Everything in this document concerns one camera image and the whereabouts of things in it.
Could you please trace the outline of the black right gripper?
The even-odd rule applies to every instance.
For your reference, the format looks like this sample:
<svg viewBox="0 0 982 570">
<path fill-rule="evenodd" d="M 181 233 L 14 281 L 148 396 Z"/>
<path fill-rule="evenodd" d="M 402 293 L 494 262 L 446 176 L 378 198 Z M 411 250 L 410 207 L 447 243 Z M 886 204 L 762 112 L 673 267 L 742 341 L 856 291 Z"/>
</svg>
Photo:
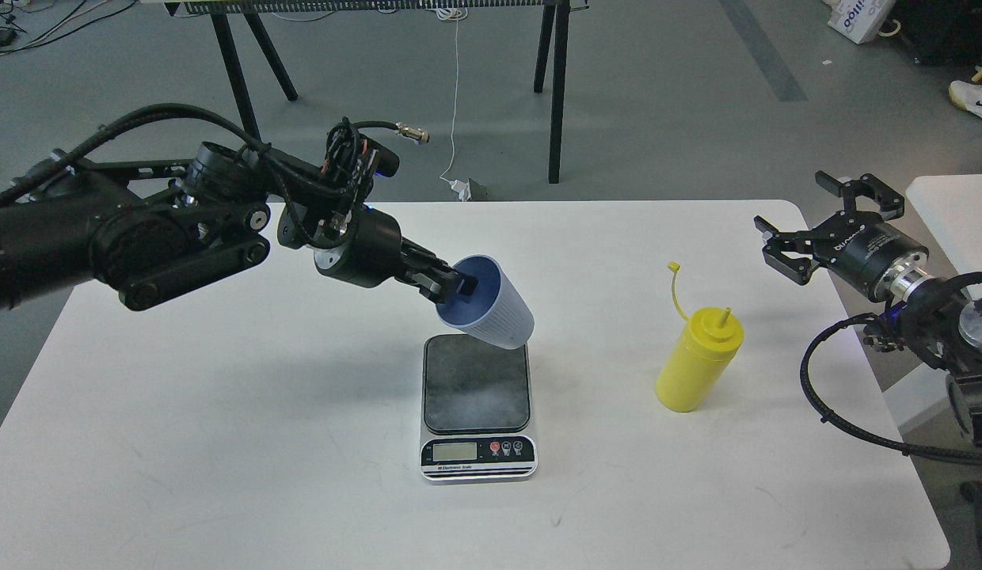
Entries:
<svg viewBox="0 0 982 570">
<path fill-rule="evenodd" d="M 814 271 L 827 267 L 865 296 L 869 302 L 892 297 L 886 274 L 898 264 L 922 267 L 928 249 L 887 222 L 906 210 L 904 197 L 878 177 L 867 173 L 841 181 L 818 170 L 816 183 L 843 201 L 815 230 L 783 232 L 760 216 L 754 217 L 763 238 L 763 259 L 774 270 L 798 285 L 809 284 Z M 857 198 L 871 199 L 878 213 L 860 211 Z"/>
</svg>

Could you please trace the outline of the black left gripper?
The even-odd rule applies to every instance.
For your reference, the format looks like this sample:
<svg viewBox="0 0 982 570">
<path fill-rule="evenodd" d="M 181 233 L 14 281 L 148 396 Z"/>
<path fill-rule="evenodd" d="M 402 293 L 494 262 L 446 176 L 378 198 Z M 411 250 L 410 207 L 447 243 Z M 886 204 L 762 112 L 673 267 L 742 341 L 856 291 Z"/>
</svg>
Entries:
<svg viewBox="0 0 982 570">
<path fill-rule="evenodd" d="M 322 276 L 374 288 L 387 279 L 414 287 L 434 304 L 471 296 L 479 279 L 456 271 L 431 250 L 403 237 L 400 224 L 379 210 L 360 210 L 351 220 L 349 238 L 335 249 L 314 250 Z"/>
</svg>

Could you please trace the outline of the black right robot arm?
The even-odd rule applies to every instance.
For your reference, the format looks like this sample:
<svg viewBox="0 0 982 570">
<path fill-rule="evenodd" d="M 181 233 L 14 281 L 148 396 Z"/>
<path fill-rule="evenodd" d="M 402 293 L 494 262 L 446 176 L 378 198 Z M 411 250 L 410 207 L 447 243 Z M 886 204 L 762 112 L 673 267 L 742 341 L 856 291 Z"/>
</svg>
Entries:
<svg viewBox="0 0 982 570">
<path fill-rule="evenodd" d="M 846 434 L 907 457 L 982 468 L 982 272 L 950 278 L 924 269 L 925 245 L 893 226 L 904 215 L 904 197 L 867 173 L 838 180 L 825 172 L 816 182 L 842 200 L 842 208 L 813 230 L 786 232 L 755 217 L 766 264 L 799 285 L 827 269 L 882 313 L 861 313 L 835 322 L 816 338 L 800 360 L 799 379 L 807 401 L 828 423 Z M 945 390 L 962 436 L 975 451 L 899 443 L 842 418 L 821 400 L 811 383 L 809 361 L 836 332 L 861 325 L 863 343 L 877 352 L 910 350 L 919 361 L 945 371 Z"/>
</svg>

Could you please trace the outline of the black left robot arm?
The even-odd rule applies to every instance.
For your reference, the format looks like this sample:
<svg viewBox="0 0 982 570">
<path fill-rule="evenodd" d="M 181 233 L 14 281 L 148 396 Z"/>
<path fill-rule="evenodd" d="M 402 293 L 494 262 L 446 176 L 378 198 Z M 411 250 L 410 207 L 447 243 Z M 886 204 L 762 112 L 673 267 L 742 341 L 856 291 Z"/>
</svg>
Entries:
<svg viewBox="0 0 982 570">
<path fill-rule="evenodd" d="M 88 159 L 137 127 L 179 119 L 223 127 L 242 145 L 204 142 L 190 160 Z M 392 216 L 365 203 L 375 177 L 399 169 L 399 156 L 365 134 L 374 127 L 428 140 L 403 123 L 342 119 L 325 135 L 322 163 L 311 165 L 194 105 L 126 113 L 0 192 L 0 314 L 90 280 L 143 311 L 256 267 L 271 249 L 270 197 L 284 202 L 278 242 L 309 246 L 325 277 L 365 288 L 394 279 L 438 306 L 472 295 L 475 275 L 408 241 Z"/>
</svg>

